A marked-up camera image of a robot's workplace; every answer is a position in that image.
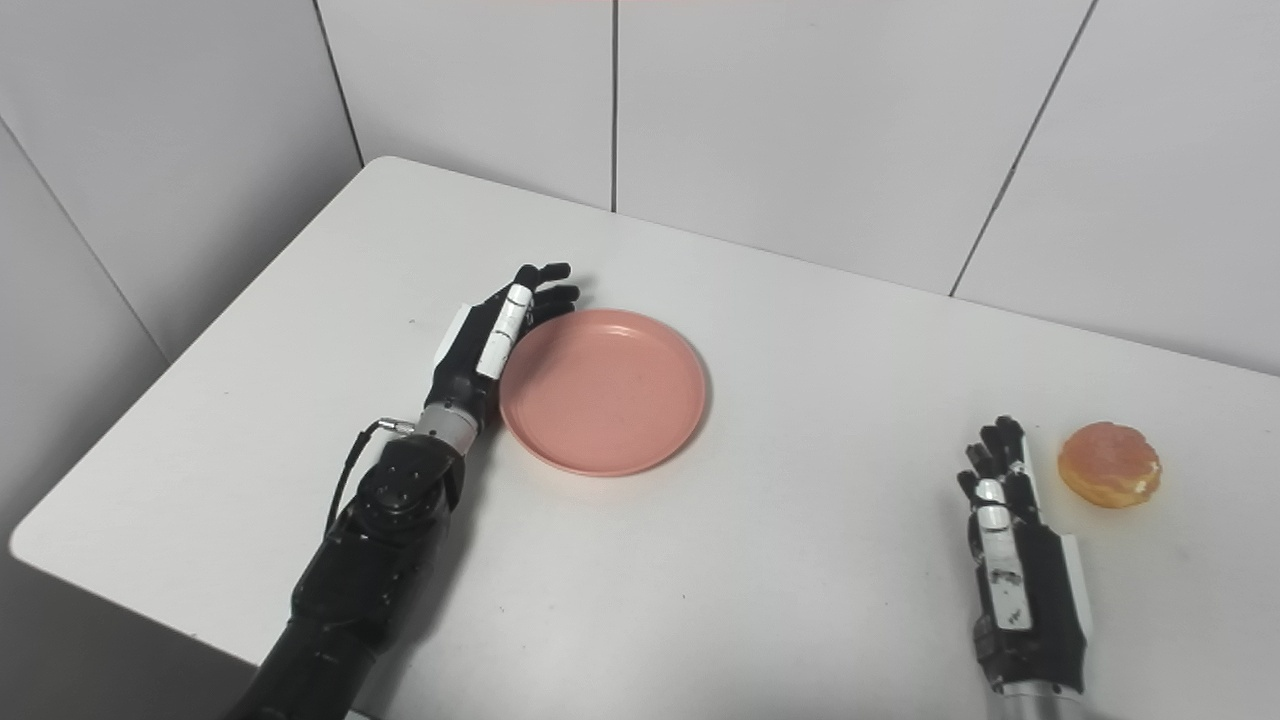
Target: robotic hand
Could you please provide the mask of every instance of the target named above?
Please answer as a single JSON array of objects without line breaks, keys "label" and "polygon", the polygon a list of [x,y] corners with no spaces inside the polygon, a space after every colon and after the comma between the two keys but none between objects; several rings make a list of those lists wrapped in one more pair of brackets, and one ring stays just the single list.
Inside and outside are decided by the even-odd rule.
[{"label": "robotic hand", "polygon": [[1027,437],[1012,418],[984,427],[966,454],[973,470],[957,479],[978,564],[978,662],[1006,720],[1082,719],[1092,618],[1075,538],[1041,518]]},{"label": "robotic hand", "polygon": [[[430,575],[462,493],[463,459],[493,416],[498,379],[531,328],[573,310],[568,264],[525,265],[451,327],[417,423],[384,418],[356,438],[338,480],[324,541],[293,589],[292,615],[227,720],[342,720],[378,655],[396,639]],[[389,441],[338,512],[352,466],[372,433]]]}]

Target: white table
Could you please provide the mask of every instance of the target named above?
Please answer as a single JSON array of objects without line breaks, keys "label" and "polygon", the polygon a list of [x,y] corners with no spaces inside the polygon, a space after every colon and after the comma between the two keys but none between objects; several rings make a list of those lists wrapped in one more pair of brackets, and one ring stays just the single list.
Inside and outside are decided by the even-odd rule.
[{"label": "white table", "polygon": [[[156,382],[23,521],[14,553],[260,661],[356,430],[415,416],[458,304],[552,260],[575,264],[588,305],[689,338],[710,375],[705,425],[622,479],[561,473],[495,433],[362,707],[980,717],[954,475],[1007,413],[1032,432],[1050,519],[1082,537],[1093,705],[1120,720],[1270,716],[1280,379],[394,159]],[[1056,479],[1057,446],[1097,419],[1161,452],[1149,505],[1100,510]]]}]

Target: metal cylinder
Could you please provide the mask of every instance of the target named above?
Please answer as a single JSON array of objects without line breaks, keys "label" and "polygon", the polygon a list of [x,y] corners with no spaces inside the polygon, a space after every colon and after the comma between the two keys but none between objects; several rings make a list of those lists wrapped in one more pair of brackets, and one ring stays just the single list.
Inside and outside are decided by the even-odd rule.
[{"label": "metal cylinder", "polygon": [[1084,720],[1084,696],[1055,683],[1027,680],[1000,688],[1005,720]]},{"label": "metal cylinder", "polygon": [[433,402],[422,409],[413,432],[439,438],[465,456],[480,430],[475,418],[452,402]]}]

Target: pink plate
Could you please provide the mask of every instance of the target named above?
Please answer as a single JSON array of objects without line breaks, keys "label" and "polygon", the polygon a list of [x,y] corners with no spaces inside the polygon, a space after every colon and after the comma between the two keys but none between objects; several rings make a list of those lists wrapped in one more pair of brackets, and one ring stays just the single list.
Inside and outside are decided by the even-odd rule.
[{"label": "pink plate", "polygon": [[667,325],[626,310],[582,310],[516,345],[499,398],[516,439],[548,464],[630,475],[685,445],[703,416],[707,379]]}]

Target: wire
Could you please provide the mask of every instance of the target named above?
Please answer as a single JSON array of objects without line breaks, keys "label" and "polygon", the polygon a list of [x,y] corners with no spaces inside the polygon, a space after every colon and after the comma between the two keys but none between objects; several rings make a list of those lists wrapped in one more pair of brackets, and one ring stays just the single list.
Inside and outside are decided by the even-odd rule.
[{"label": "wire", "polygon": [[364,432],[356,436],[356,442],[351,445],[351,452],[347,454],[347,461],[342,465],[342,474],[338,475],[338,487],[333,489],[333,502],[329,503],[329,521],[325,523],[324,534],[329,534],[333,529],[334,523],[338,521],[338,503],[342,502],[342,491],[347,489],[347,479],[351,478],[351,469],[356,466],[356,461],[360,460],[360,454],[365,451],[365,446],[374,437],[374,430],[379,428],[379,423],[374,421]]}]

